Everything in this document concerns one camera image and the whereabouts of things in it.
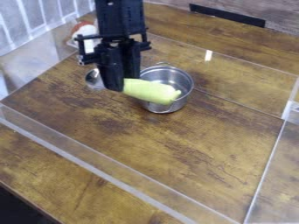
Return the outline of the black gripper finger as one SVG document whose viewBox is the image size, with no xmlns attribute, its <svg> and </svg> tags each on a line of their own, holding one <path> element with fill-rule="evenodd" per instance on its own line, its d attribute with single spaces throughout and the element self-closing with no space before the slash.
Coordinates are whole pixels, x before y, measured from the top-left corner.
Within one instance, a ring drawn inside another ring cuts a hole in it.
<svg viewBox="0 0 299 224">
<path fill-rule="evenodd" d="M 121 49 L 111 46 L 98 46 L 95 53 L 105 87 L 109 90 L 122 92 L 125 88 L 125 70 Z"/>
<path fill-rule="evenodd" d="M 141 77 L 141 44 L 130 40 L 123 45 L 123 63 L 125 63 L 125 77 L 138 79 Z"/>
</svg>

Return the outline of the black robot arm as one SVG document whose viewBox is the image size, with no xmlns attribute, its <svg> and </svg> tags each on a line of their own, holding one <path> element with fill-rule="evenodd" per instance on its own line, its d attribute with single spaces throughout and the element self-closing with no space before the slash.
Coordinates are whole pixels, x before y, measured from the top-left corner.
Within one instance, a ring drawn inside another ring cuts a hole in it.
<svg viewBox="0 0 299 224">
<path fill-rule="evenodd" d="M 105 87 L 122 92 L 141 77 L 142 51 L 151 49 L 143 0 L 95 0 L 99 33 L 79 34 L 79 63 L 97 64 Z"/>
</svg>

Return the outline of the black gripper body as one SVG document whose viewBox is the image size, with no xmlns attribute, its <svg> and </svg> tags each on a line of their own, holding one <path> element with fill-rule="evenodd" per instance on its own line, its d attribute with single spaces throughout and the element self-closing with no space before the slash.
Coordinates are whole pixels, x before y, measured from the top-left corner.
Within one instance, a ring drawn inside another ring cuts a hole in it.
<svg viewBox="0 0 299 224">
<path fill-rule="evenodd" d="M 85 41 L 90 39 L 95 40 L 94 52 L 86 53 Z M 110 27 L 109 29 L 101 28 L 99 34 L 95 33 L 94 35 L 89 36 L 79 35 L 74 39 L 79 47 L 79 63 L 82 65 L 97 64 L 95 49 L 98 46 L 118 47 L 121 49 L 123 60 L 123 45 L 130 40 L 134 40 L 141 44 L 141 56 L 142 56 L 142 52 L 151 49 L 151 42 L 149 41 L 147 38 L 147 27 L 145 25 L 131 28 L 117 28 L 117 27 Z"/>
</svg>

